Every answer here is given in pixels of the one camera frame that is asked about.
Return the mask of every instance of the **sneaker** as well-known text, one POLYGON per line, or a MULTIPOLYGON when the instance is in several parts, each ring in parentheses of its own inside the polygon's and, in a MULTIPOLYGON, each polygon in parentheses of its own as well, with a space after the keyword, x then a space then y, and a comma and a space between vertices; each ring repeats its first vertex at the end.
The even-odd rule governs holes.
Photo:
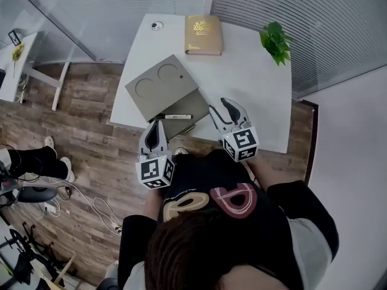
POLYGON ((64 164, 66 164, 66 166, 67 166, 67 170, 68 170, 68 172, 67 172, 67 177, 66 177, 66 181, 68 181, 68 182, 74 182, 75 181, 75 174, 74 174, 74 172, 71 170, 71 161, 70 161, 70 159, 69 158, 67 158, 67 157, 63 157, 63 158, 61 158, 60 159, 64 164))
POLYGON ((188 155, 188 151, 185 148, 179 147, 175 151, 175 155, 188 155))
POLYGON ((56 159, 58 159, 58 153, 55 150, 54 139, 52 137, 46 137, 44 139, 44 145, 55 151, 56 159))

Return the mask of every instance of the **black sleeve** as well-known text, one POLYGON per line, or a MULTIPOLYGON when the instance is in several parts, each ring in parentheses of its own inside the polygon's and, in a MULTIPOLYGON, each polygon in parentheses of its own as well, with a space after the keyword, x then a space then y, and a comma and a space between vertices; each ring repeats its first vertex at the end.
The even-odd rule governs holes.
POLYGON ((123 289, 133 266, 144 261, 148 242, 156 225, 155 220, 140 215, 129 216, 123 220, 118 269, 119 289, 123 289))
POLYGON ((288 218, 312 221, 327 240, 332 259, 335 257, 339 249, 339 235, 333 218, 303 181, 270 186, 267 196, 284 210, 288 218))

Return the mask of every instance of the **wooden floor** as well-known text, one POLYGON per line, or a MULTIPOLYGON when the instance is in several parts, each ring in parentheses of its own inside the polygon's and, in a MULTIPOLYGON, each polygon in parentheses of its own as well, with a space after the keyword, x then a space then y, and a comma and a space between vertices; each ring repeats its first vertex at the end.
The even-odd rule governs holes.
MULTIPOLYGON (((51 135, 59 157, 68 156, 76 174, 75 184, 93 201, 105 199, 122 220, 140 211, 146 190, 135 174, 140 132, 109 124, 121 65, 71 65, 56 112, 51 111, 55 90, 37 80, 30 81, 27 102, 23 105, 0 101, 0 139, 17 149, 42 147, 51 135)), ((39 70, 59 78, 61 66, 42 66, 39 70)), ((294 179, 304 179, 310 153, 312 108, 293 103, 287 154, 260 151, 272 166, 286 171, 294 179)), ((188 151, 205 155, 217 143, 174 138, 171 148, 184 146, 188 151)), ((69 201, 58 199, 61 216, 50 215, 37 221, 23 204, 6 208, 3 214, 22 234, 21 224, 36 225, 39 240, 54 242, 58 256, 79 256, 75 261, 78 276, 98 284, 106 267, 119 256, 120 237, 110 233, 86 200, 73 190, 69 201)), ((28 204, 35 216, 41 211, 28 204)), ((101 203, 97 207, 109 214, 101 203)))

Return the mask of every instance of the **white desk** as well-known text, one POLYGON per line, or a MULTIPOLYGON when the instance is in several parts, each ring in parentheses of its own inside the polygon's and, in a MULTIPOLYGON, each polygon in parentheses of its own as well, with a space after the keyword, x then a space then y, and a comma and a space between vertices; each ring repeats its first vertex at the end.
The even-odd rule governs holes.
POLYGON ((16 93, 18 91, 20 77, 22 73, 26 73, 28 76, 34 77, 35 79, 41 80, 42 82, 56 88, 52 107, 52 110, 55 111, 59 100, 60 92, 63 87, 65 75, 70 63, 65 63, 59 80, 53 79, 52 77, 33 69, 30 64, 27 63, 27 59, 32 49, 32 46, 34 45, 36 37, 37 33, 33 33, 21 40, 22 43, 24 43, 24 49, 22 54, 20 55, 20 58, 15 64, 15 73, 13 70, 14 62, 12 61, 12 52, 15 49, 15 46, 11 44, 0 50, 0 69, 3 69, 6 73, 4 81, 0 88, 0 100, 14 102, 16 93))
MULTIPOLYGON (((147 14, 129 52, 120 79, 110 121, 146 128, 145 121, 125 85, 141 73, 176 55, 200 87, 208 104, 221 114, 220 102, 229 98, 243 106, 256 127, 261 149, 285 153, 288 146, 291 110, 291 66, 277 66, 262 47, 257 31, 222 23, 224 51, 221 56, 190 56, 184 53, 184 16, 147 14), (164 27, 152 31, 151 24, 164 27)), ((188 135, 218 140, 210 116, 196 123, 188 135)))

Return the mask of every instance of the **apriltag cube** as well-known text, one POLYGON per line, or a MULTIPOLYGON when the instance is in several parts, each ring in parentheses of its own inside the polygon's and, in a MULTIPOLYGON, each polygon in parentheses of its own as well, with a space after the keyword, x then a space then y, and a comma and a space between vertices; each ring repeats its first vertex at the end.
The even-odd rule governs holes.
POLYGON ((163 188, 171 185, 175 164, 167 155, 135 164, 137 178, 148 189, 163 188))
POLYGON ((235 162, 253 158, 258 153, 258 136, 255 127, 223 135, 223 148, 235 162))

